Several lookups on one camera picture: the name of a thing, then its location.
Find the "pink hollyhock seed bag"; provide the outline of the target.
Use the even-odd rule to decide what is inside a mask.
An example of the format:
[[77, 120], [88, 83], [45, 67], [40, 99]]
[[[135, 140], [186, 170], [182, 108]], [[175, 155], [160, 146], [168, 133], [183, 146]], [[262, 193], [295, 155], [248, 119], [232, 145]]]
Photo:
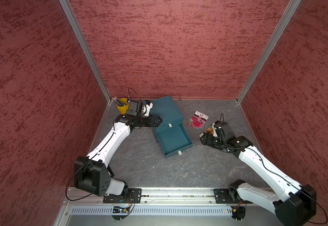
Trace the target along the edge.
[[199, 111], [195, 111], [192, 117], [189, 119], [187, 125], [191, 128], [200, 129], [208, 120], [208, 116]]

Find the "teal pull-out drawer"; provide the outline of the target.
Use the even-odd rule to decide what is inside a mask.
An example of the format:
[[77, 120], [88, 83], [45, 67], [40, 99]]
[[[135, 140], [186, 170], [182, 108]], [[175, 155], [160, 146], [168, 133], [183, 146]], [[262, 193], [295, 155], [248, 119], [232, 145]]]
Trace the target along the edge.
[[193, 147], [193, 142], [182, 124], [159, 132], [155, 128], [152, 131], [166, 159], [182, 155], [182, 152]]

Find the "orange marigold seed bag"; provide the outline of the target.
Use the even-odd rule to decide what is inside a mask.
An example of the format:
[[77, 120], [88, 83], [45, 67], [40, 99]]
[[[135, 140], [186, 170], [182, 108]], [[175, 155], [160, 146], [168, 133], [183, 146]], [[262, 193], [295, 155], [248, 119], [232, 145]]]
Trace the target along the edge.
[[213, 136], [217, 136], [217, 135], [216, 135], [216, 132], [215, 132], [215, 128], [214, 128], [213, 125], [211, 125], [210, 127], [208, 127], [208, 128], [204, 131], [204, 133], [208, 133], [208, 134], [211, 134], [211, 135], [213, 135]]

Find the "teal drawer cabinet box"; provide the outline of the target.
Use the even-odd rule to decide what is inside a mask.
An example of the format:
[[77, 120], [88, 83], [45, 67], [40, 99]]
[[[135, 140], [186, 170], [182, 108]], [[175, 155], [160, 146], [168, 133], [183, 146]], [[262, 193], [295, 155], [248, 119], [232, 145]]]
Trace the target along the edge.
[[154, 133], [159, 133], [166, 129], [183, 123], [183, 115], [175, 104], [171, 96], [155, 99], [152, 101], [153, 107], [150, 110], [152, 115], [158, 115], [162, 119], [159, 127], [152, 128]]

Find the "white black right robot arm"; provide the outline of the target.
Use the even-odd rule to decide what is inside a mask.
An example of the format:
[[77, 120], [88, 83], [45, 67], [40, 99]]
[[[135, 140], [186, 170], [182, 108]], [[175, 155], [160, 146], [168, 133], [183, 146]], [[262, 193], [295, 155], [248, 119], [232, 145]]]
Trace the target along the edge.
[[233, 133], [214, 136], [200, 135], [202, 145], [234, 155], [253, 169], [272, 189], [259, 189], [239, 179], [229, 186], [227, 197], [231, 202], [256, 204], [276, 215], [284, 226], [302, 226], [317, 213], [317, 194], [310, 185], [301, 185], [264, 157], [246, 137]]

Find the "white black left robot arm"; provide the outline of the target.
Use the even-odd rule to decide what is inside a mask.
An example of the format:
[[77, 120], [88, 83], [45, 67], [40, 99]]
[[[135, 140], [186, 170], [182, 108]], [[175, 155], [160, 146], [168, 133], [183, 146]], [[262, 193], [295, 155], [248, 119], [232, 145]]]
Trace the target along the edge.
[[162, 123], [159, 115], [150, 113], [153, 102], [130, 100], [125, 114], [113, 120], [107, 136], [86, 157], [74, 163], [74, 187], [96, 196], [126, 196], [127, 184], [116, 180], [109, 173], [109, 162], [122, 142], [136, 128], [156, 128]]

